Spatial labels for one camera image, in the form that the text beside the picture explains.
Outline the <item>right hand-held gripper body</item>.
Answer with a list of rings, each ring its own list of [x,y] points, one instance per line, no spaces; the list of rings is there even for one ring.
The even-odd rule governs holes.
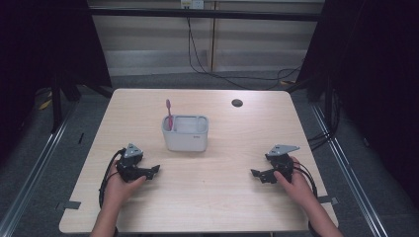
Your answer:
[[[266,155],[266,159],[290,183],[293,173],[293,159],[289,153],[299,150],[298,146],[276,144]]]

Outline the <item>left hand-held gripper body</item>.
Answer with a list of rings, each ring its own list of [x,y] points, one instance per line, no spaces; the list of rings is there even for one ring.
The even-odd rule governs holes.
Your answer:
[[[147,175],[147,170],[138,168],[137,164],[143,158],[143,151],[132,143],[129,143],[121,152],[121,158],[117,162],[117,171],[122,179],[128,183]]]

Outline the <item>white toothbrush holder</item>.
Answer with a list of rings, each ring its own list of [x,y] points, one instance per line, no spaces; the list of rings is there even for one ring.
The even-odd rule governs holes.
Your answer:
[[[166,116],[161,125],[170,151],[203,152],[208,146],[209,120],[204,116]]]

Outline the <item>person's right hand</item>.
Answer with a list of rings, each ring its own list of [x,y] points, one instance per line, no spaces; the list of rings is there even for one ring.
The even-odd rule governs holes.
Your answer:
[[[292,159],[294,169],[291,182],[288,182],[279,171],[275,171],[274,176],[277,179],[277,182],[285,189],[286,193],[294,202],[299,204],[304,209],[312,208],[318,204],[318,200],[313,194],[306,177],[298,170],[298,160],[293,156]]]

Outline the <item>person's left hand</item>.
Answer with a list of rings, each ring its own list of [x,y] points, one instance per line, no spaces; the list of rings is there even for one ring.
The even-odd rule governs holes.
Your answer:
[[[119,174],[116,163],[113,163],[107,177],[102,209],[119,209],[145,181],[146,177],[142,176],[126,183]]]

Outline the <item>black metal stand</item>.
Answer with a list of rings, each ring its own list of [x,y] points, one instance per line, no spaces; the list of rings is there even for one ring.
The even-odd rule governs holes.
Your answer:
[[[53,110],[52,133],[56,133],[62,123],[62,109],[60,99],[60,80],[54,75],[51,80],[51,101]]]

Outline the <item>yellow floor tape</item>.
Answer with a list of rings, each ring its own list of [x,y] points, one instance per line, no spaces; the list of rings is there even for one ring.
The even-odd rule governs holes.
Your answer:
[[[43,100],[43,102],[41,103],[41,105],[39,106],[39,110],[45,110],[50,103],[52,102],[52,93],[49,93],[46,98]]]

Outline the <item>dark curtain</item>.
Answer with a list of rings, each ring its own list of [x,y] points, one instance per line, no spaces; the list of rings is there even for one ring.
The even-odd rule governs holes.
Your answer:
[[[324,0],[297,80],[335,90],[419,207],[419,0]]]
[[[0,0],[0,167],[42,88],[112,85],[87,0]]]

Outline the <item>metal floor rail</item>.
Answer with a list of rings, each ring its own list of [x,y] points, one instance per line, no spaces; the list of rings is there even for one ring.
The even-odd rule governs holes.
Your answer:
[[[8,208],[4,218],[0,222],[0,237],[12,237],[28,203],[35,191],[36,186],[42,178],[42,174],[48,165],[56,146],[59,144],[64,134],[68,121],[78,107],[78,102],[71,103],[68,112],[64,116],[63,121],[59,124],[56,131],[53,132],[45,144],[42,153],[39,155],[33,169],[27,176],[23,186],[20,188],[18,195]]]
[[[314,104],[311,106],[317,122],[326,136],[328,146],[330,147],[348,186],[361,210],[361,213],[370,227],[374,237],[389,237],[384,225],[377,214],[376,209],[372,205],[365,190],[363,189],[354,169],[351,166],[345,152],[343,151],[337,138],[331,135],[331,131],[326,125],[325,115],[321,108]]]

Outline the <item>black horizontal frame bar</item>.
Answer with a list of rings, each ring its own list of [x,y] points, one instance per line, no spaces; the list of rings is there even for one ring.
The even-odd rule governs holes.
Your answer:
[[[141,8],[108,8],[90,7],[91,15],[130,16],[130,17],[172,17],[172,18],[206,18],[235,20],[272,20],[319,22],[324,19],[321,14],[306,13],[273,13],[224,10],[183,10],[183,9],[141,9]]]

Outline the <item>white wall socket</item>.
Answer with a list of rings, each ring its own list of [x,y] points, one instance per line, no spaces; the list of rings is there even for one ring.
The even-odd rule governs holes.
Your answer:
[[[180,0],[182,9],[203,10],[205,8],[204,0]]]

